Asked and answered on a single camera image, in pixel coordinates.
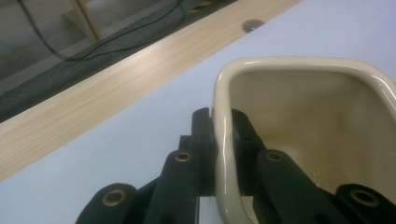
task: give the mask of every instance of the dark floor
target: dark floor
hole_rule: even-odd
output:
[[[26,81],[11,90],[0,91],[0,122],[41,103],[155,41],[200,20],[221,7],[229,5],[233,1],[214,0],[211,6],[201,8],[198,13],[190,13],[189,10],[202,3],[203,0],[181,0],[179,4],[170,2],[146,17],[94,43],[87,49],[74,55],[70,54],[73,55],[73,59],[77,59],[73,62],[61,62],[59,59],[53,59],[54,56],[50,55],[50,52],[46,51],[44,46],[39,43],[39,46],[36,46],[36,50],[42,50],[43,54],[52,57],[55,65],[43,72],[40,71],[34,76],[32,74],[35,69],[30,69],[31,71],[29,71],[29,68],[24,69],[19,72],[19,75],[32,76],[31,78],[26,78]],[[74,38],[81,39],[82,36],[77,34]],[[87,45],[88,42],[88,40],[82,41],[81,43],[83,44],[80,43],[75,49],[84,47],[84,44]],[[65,48],[65,46],[56,47],[58,49]],[[18,55],[12,55],[12,60],[18,61],[18,59]],[[1,71],[2,76],[9,79],[9,74],[15,74],[18,68],[8,69],[10,70],[2,68]],[[0,76],[0,87],[3,79]]]

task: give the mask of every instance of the wood grain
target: wood grain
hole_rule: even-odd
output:
[[[269,21],[298,2],[237,1],[1,123],[0,180],[43,158],[242,37],[244,21]]]

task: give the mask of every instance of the cable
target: cable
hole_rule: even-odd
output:
[[[180,24],[184,21],[184,19],[185,19],[185,10],[184,10],[183,6],[181,5],[181,1],[182,1],[182,0],[177,0],[177,3],[176,3],[169,11],[167,11],[165,14],[163,14],[160,18],[155,19],[155,20],[153,20],[153,21],[150,21],[150,22],[148,22],[148,23],[146,23],[146,24],[144,24],[144,25],[138,26],[138,27],[136,27],[136,28],[134,28],[134,29],[132,29],[132,30],[129,30],[129,31],[125,32],[125,33],[122,33],[122,34],[120,34],[120,35],[116,35],[116,36],[114,36],[114,37],[108,39],[107,41],[105,41],[105,42],[103,42],[103,43],[97,45],[96,47],[94,47],[93,49],[91,49],[91,50],[90,50],[89,52],[87,52],[86,54],[84,54],[84,55],[82,55],[82,56],[80,56],[80,57],[78,57],[78,58],[72,58],[72,57],[68,57],[68,56],[63,55],[62,53],[59,53],[58,51],[56,51],[56,50],[47,42],[46,38],[45,38],[45,37],[41,34],[41,32],[38,30],[37,25],[36,25],[36,23],[35,23],[35,20],[34,20],[32,14],[30,13],[28,7],[24,4],[23,0],[17,0],[17,1],[18,1],[18,3],[19,3],[20,6],[21,6],[21,9],[22,9],[24,15],[26,16],[26,19],[27,19],[27,20],[29,21],[29,23],[31,24],[33,30],[35,31],[35,33],[37,34],[37,36],[38,36],[38,38],[41,40],[41,42],[45,45],[45,47],[46,47],[53,55],[57,56],[60,60],[62,60],[62,61],[64,61],[64,62],[85,61],[85,60],[90,60],[90,59],[92,59],[92,58],[96,58],[96,57],[99,57],[99,56],[103,56],[103,55],[106,55],[106,54],[109,54],[109,53],[120,52],[120,51],[127,50],[127,49],[134,49],[134,48],[138,48],[138,47],[145,46],[145,45],[147,45],[147,44],[149,44],[149,43],[155,42],[155,41],[157,41],[157,40],[163,38],[164,36],[167,36],[167,35],[171,34],[172,32],[174,32],[174,31],[180,26]],[[139,30],[139,29],[141,29],[141,28],[147,27],[147,26],[149,26],[149,25],[151,25],[151,24],[153,24],[153,23],[155,23],[155,22],[157,22],[157,21],[162,20],[162,19],[165,18],[167,15],[169,15],[170,13],[172,13],[173,11],[175,11],[178,7],[181,7],[181,9],[182,9],[182,17],[181,17],[181,19],[178,21],[177,26],[176,26],[175,28],[171,29],[171,30],[170,30],[168,33],[166,33],[165,35],[162,35],[162,36],[160,36],[160,37],[154,38],[154,39],[152,39],[152,40],[149,40],[149,41],[146,41],[146,42],[137,44],[137,45],[133,45],[133,46],[131,46],[131,47],[129,47],[129,48],[115,49],[115,50],[111,50],[111,51],[108,51],[108,52],[104,52],[104,53],[100,53],[100,54],[96,54],[96,55],[93,55],[93,56],[91,56],[91,57],[88,57],[88,56],[89,56],[90,54],[92,54],[94,51],[96,51],[97,49],[99,49],[99,48],[102,47],[103,45],[105,45],[105,44],[107,44],[107,43],[113,41],[114,39],[119,38],[119,37],[121,37],[121,36],[123,36],[123,35],[127,35],[127,34],[129,34],[129,33],[131,33],[131,32],[134,32],[134,31]]]

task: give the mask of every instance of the white table surface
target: white table surface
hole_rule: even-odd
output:
[[[97,190],[156,178],[193,111],[212,105],[221,67],[237,58],[360,60],[396,80],[396,1],[305,0],[114,117],[0,183],[0,223],[74,223]],[[201,202],[201,223],[219,223]]]

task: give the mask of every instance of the cream plastic container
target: cream plastic container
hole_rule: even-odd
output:
[[[396,85],[369,64],[314,57],[246,58],[219,73],[213,122],[224,223],[255,222],[239,195],[231,108],[268,148],[288,153],[319,187],[375,189],[396,202]]]

